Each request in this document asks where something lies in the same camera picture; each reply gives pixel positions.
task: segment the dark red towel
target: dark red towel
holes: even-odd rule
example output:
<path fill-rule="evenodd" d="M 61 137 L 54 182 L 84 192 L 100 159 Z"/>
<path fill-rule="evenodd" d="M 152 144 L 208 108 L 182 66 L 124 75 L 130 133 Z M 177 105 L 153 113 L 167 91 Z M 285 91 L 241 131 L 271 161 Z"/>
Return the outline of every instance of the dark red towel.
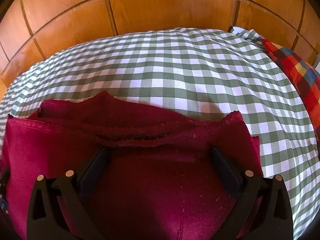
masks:
<path fill-rule="evenodd" d="M 9 214 L 24 239 L 36 177 L 76 169 L 101 145 L 111 162 L 84 205 L 109 239 L 209 239 L 235 203 L 210 165 L 212 146 L 263 176 L 259 138 L 239 112 L 197 122 L 106 92 L 81 103 L 47 100 L 28 119 L 9 118 L 0 161 L 11 168 Z"/>

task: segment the red plaid fabric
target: red plaid fabric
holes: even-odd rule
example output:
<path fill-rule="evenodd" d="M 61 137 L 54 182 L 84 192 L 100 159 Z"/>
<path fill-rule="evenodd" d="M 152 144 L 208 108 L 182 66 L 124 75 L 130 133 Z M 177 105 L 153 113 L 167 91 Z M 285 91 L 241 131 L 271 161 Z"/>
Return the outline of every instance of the red plaid fabric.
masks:
<path fill-rule="evenodd" d="M 262 40 L 270 58 L 289 78 L 299 93 L 315 129 L 320 157 L 320 74 L 292 50 Z"/>

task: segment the metal rivet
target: metal rivet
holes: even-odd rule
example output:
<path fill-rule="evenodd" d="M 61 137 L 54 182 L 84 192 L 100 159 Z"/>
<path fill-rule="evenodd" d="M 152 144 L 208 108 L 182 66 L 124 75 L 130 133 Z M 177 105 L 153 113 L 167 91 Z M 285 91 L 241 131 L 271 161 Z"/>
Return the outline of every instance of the metal rivet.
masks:
<path fill-rule="evenodd" d="M 75 174 L 73 171 L 67 171 L 66 176 L 71 177 L 73 174 Z"/>
<path fill-rule="evenodd" d="M 277 181 L 281 181 L 281 180 L 282 180 L 282 177 L 277 174 L 277 175 L 276 175 L 276 180 L 277 180 Z"/>
<path fill-rule="evenodd" d="M 37 177 L 37 181 L 41 181 L 43 179 L 44 179 L 44 176 L 42 174 Z"/>
<path fill-rule="evenodd" d="M 248 176 L 248 177 L 252 177 L 253 176 L 253 172 L 252 171 L 245 171 L 245 174 Z"/>

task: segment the checkered blanket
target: checkered blanket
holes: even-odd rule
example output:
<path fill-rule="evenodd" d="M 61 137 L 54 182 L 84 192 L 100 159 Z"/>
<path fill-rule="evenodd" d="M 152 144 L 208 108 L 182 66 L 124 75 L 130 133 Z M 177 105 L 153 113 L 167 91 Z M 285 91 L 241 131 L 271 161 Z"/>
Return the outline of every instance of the checkered blanket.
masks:
<path fill-rule="evenodd" d="M 315 129 L 320 157 L 320 74 L 292 50 L 268 40 L 262 40 L 262 42 L 269 56 L 299 93 Z"/>
<path fill-rule="evenodd" d="M 264 176 L 281 174 L 285 180 L 297 239 L 320 205 L 316 139 L 301 98 L 261 40 L 240 28 L 231 33 L 177 28 L 58 52 L 7 90 L 0 105 L 0 143 L 7 114 L 27 117 L 45 99 L 82 101 L 102 90 L 197 120 L 218 120 L 239 110 L 249 132 L 260 137 Z"/>

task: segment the wooden headboard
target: wooden headboard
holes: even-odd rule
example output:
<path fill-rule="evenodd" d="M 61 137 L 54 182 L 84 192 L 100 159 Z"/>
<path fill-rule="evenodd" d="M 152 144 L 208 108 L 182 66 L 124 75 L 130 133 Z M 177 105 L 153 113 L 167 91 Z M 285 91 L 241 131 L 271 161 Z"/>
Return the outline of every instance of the wooden headboard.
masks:
<path fill-rule="evenodd" d="M 175 27 L 255 29 L 313 64 L 320 19 L 307 0 L 14 0 L 0 22 L 0 97 L 57 51 L 97 38 Z"/>

